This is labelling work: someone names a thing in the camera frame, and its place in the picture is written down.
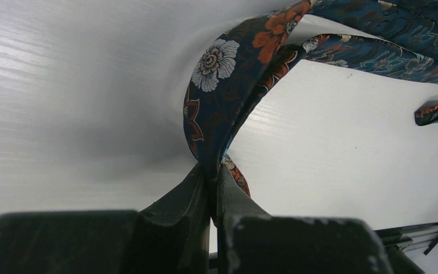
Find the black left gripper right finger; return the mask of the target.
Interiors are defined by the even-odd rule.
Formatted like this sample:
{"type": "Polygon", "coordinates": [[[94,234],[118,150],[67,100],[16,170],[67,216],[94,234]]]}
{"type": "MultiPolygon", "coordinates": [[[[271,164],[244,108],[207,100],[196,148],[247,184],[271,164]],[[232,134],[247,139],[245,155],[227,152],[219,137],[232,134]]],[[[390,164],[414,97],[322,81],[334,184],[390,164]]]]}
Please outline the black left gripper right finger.
{"type": "Polygon", "coordinates": [[[217,178],[219,273],[392,273],[362,220],[272,216],[222,166],[217,178]]]}

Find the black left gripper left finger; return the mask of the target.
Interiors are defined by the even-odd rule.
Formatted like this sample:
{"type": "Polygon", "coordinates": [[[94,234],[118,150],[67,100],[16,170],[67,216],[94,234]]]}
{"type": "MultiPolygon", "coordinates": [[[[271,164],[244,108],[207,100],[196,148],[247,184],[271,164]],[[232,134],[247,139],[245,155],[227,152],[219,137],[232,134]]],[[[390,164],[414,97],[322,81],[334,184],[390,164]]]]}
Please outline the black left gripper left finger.
{"type": "Polygon", "coordinates": [[[0,215],[0,273],[206,273],[208,192],[199,165],[142,211],[0,215]]]}

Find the navy floral tie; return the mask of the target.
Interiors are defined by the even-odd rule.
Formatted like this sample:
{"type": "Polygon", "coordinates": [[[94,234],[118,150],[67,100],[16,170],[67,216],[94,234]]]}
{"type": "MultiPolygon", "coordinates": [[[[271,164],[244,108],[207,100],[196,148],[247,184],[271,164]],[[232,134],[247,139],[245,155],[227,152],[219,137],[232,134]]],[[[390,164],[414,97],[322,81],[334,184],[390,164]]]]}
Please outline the navy floral tie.
{"type": "Polygon", "coordinates": [[[196,64],[184,99],[189,149],[216,182],[260,100],[299,61],[438,84],[438,1],[299,1],[224,32],[196,64]]]}

